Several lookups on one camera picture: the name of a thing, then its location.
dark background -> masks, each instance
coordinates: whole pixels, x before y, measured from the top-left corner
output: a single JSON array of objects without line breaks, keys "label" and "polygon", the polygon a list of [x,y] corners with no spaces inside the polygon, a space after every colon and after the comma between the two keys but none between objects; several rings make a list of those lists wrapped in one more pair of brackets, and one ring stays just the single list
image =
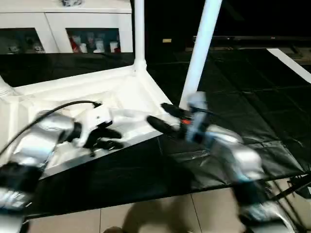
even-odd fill
[{"label": "dark background", "polygon": [[[184,51],[193,47],[204,0],[145,1],[146,51]],[[311,41],[309,1],[223,0],[215,41]],[[162,43],[163,38],[172,39]]]}]

white bottle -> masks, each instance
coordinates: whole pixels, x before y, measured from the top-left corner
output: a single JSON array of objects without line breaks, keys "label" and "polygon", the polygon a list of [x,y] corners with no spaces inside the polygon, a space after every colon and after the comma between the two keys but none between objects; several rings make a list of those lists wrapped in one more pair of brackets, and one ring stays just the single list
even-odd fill
[{"label": "white bottle", "polygon": [[102,38],[96,38],[95,45],[97,52],[105,52],[104,40]]},{"label": "white bottle", "polygon": [[112,41],[110,42],[110,51],[115,52],[115,49],[118,48],[118,42],[117,41]]},{"label": "white bottle", "polygon": [[82,43],[82,44],[80,45],[80,51],[81,51],[82,53],[87,53],[87,47],[86,47],[86,44],[85,44],[85,43]]}]

orange component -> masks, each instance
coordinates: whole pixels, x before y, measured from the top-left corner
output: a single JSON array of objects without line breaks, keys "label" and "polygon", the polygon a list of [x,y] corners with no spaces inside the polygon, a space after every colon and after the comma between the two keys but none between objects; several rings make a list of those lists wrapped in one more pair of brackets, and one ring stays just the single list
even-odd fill
[{"label": "orange component", "polygon": [[190,120],[186,120],[186,119],[181,120],[181,122],[183,124],[186,124],[186,125],[190,125],[191,124],[191,121]]}]

glass cabinet door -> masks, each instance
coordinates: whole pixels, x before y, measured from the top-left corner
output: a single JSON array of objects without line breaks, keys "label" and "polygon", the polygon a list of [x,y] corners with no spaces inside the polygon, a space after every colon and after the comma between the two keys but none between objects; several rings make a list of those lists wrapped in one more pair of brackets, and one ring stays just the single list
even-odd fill
[{"label": "glass cabinet door", "polygon": [[73,52],[121,52],[118,28],[66,28]]},{"label": "glass cabinet door", "polygon": [[46,13],[60,52],[133,52],[131,14]]},{"label": "glass cabinet door", "polygon": [[0,54],[59,52],[44,13],[0,13]]},{"label": "glass cabinet door", "polygon": [[45,53],[35,28],[0,29],[0,54]]}]

white strip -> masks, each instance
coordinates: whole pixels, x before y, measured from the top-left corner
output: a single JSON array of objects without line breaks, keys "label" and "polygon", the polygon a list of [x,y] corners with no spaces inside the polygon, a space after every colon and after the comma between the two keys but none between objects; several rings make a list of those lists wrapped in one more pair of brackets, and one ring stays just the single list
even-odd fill
[{"label": "white strip", "polygon": [[277,57],[281,62],[287,65],[290,69],[292,69],[301,78],[311,83],[311,74],[308,71],[306,71],[302,66],[300,66],[297,62],[295,62],[292,58],[287,56],[279,49],[267,49],[267,50],[270,53],[272,53],[275,57]]}]

